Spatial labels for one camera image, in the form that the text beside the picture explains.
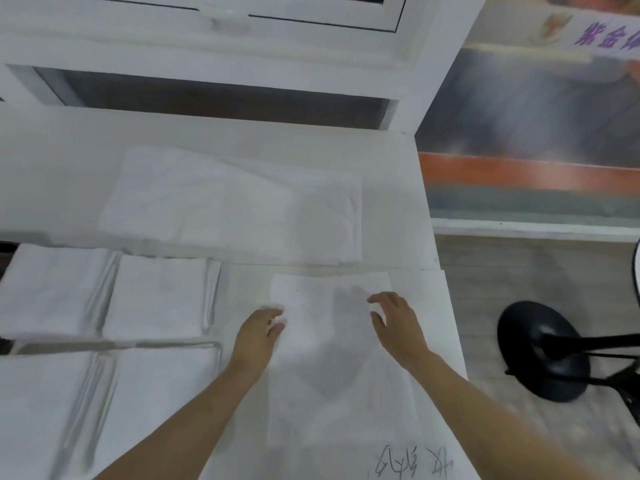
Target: wooden floor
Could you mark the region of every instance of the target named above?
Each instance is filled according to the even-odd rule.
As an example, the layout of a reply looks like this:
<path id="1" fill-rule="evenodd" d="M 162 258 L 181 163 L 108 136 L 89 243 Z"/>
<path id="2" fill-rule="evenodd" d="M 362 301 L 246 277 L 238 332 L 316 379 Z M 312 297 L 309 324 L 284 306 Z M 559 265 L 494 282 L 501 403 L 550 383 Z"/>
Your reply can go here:
<path id="1" fill-rule="evenodd" d="M 640 479 L 640 428 L 619 395 L 589 387 L 570 404 L 540 399 L 504 375 L 495 334 L 501 311 L 523 299 L 555 308 L 583 335 L 640 332 L 634 245 L 462 236 L 436 236 L 436 243 L 469 379 L 603 478 Z M 596 362 L 594 375 L 625 363 Z"/>

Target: hand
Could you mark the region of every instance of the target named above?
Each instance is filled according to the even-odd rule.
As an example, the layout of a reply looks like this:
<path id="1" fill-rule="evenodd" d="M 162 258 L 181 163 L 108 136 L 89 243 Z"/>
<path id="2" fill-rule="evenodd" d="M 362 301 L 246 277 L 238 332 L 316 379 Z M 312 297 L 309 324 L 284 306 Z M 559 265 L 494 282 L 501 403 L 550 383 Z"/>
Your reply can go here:
<path id="1" fill-rule="evenodd" d="M 429 348 L 415 312 L 406 300 L 396 293 L 385 291 L 372 295 L 369 303 L 379 303 L 387 316 L 387 326 L 382 317 L 371 312 L 373 328 L 378 334 L 380 343 L 396 359 L 398 364 L 411 375 L 420 367 L 423 358 L 429 355 Z"/>
<path id="2" fill-rule="evenodd" d="M 284 323 L 277 323 L 269 330 L 271 320 L 282 315 L 282 310 L 268 308 L 256 310 L 240 327 L 228 369 L 238 371 L 253 385 L 267 368 L 276 340 L 284 330 Z"/>

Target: black handwriting on table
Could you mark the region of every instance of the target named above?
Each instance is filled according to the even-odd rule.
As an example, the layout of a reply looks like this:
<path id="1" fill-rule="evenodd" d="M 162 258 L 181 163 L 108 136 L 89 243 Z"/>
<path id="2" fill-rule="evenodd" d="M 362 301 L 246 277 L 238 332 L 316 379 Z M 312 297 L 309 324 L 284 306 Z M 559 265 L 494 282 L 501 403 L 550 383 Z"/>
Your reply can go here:
<path id="1" fill-rule="evenodd" d="M 433 464 L 433 470 L 431 471 L 432 475 L 442 476 L 444 474 L 444 478 L 447 478 L 447 470 L 450 470 L 453 467 L 453 460 L 447 459 L 447 449 L 442 446 L 439 448 L 437 453 L 434 453 L 427 447 L 424 448 L 428 451 L 435 462 Z M 390 445 L 386 445 L 382 453 L 379 456 L 376 456 L 378 463 L 374 470 L 374 473 L 377 478 L 380 478 L 382 473 L 389 467 L 389 472 L 397 474 L 398 480 L 402 480 L 403 474 L 406 475 L 415 475 L 418 469 L 418 454 L 420 450 L 418 450 L 418 446 L 414 446 L 411 448 L 405 448 L 403 452 L 395 452 L 391 448 Z M 370 470 L 367 470 L 367 478 L 369 478 L 371 474 Z"/>

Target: person's left hand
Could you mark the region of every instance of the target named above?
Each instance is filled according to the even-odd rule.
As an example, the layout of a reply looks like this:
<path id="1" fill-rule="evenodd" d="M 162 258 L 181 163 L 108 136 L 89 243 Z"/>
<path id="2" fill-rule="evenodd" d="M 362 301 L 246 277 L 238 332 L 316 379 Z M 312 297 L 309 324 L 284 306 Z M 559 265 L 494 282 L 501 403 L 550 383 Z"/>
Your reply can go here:
<path id="1" fill-rule="evenodd" d="M 240 327 L 228 368 L 247 377 L 251 384 L 257 382 L 267 368 L 276 340 L 284 330 L 284 323 L 277 323 L 269 330 L 271 320 L 282 315 L 282 310 L 268 308 L 256 310 Z"/>

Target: orange stripe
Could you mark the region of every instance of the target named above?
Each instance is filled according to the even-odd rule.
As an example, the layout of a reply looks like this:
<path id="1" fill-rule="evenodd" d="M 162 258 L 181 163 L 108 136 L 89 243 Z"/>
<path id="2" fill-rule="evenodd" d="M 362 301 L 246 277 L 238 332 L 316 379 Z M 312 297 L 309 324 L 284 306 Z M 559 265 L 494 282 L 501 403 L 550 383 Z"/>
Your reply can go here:
<path id="1" fill-rule="evenodd" d="M 427 184 L 640 194 L 640 169 L 419 153 Z"/>

